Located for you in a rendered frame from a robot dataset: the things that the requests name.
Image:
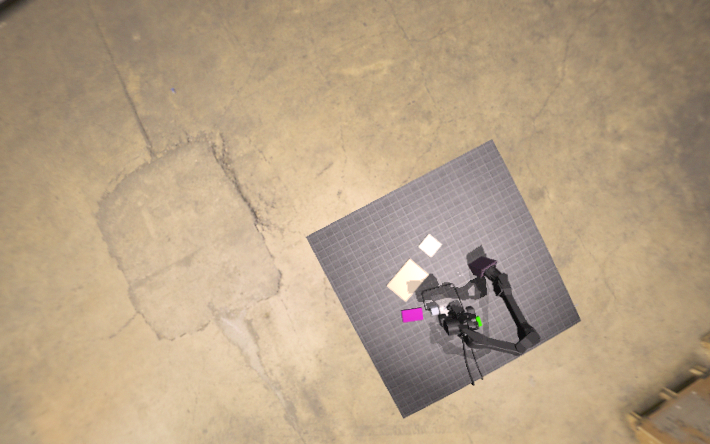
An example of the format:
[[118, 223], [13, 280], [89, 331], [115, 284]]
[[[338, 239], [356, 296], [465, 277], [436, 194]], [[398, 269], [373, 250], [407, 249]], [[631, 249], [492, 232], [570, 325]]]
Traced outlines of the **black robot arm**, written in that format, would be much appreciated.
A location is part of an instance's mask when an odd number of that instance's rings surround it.
[[[494, 286], [494, 292], [496, 296], [500, 296], [505, 305], [507, 306], [512, 319], [517, 325], [517, 335], [519, 342], [514, 344], [507, 341], [500, 341], [496, 339], [489, 338], [482, 335], [474, 330], [479, 329], [479, 321], [471, 321], [466, 316], [462, 316], [457, 319], [443, 320], [443, 328], [448, 335], [455, 335], [463, 340], [469, 348], [473, 349], [493, 349], [499, 352], [507, 352], [515, 356], [521, 356], [533, 346], [539, 344], [540, 335], [535, 331], [535, 328], [529, 325], [523, 316], [520, 308], [518, 307], [515, 298], [512, 296], [512, 289], [509, 284], [508, 275], [505, 273], [500, 273], [495, 265], [489, 267], [484, 271], [483, 276], [488, 280], [491, 280]], [[462, 307], [458, 300], [452, 301], [447, 304], [448, 311], [452, 312], [453, 315], [457, 316], [459, 313], [466, 311]], [[466, 334], [466, 336], [465, 336]]]

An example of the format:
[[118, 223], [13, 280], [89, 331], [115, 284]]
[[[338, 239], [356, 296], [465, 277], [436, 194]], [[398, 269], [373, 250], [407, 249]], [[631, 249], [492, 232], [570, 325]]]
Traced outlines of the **magenta flat bar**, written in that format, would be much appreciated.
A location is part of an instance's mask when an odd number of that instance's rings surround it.
[[403, 323], [423, 320], [422, 308], [402, 310], [401, 314]]

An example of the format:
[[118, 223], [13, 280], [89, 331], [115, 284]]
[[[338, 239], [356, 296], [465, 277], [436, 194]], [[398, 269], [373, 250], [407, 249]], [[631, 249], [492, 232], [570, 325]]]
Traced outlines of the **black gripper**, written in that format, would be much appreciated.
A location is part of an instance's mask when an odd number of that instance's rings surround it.
[[438, 314], [440, 326], [443, 328], [443, 320], [448, 320], [448, 319], [459, 320], [459, 318], [462, 316], [466, 316], [466, 317], [468, 316], [469, 320], [476, 319], [476, 314], [475, 314], [474, 308], [472, 306], [467, 306], [466, 309], [467, 309], [467, 313], [461, 312], [457, 316], [453, 315], [453, 313], [451, 311], [450, 312], [447, 311], [447, 316], [445, 313]]

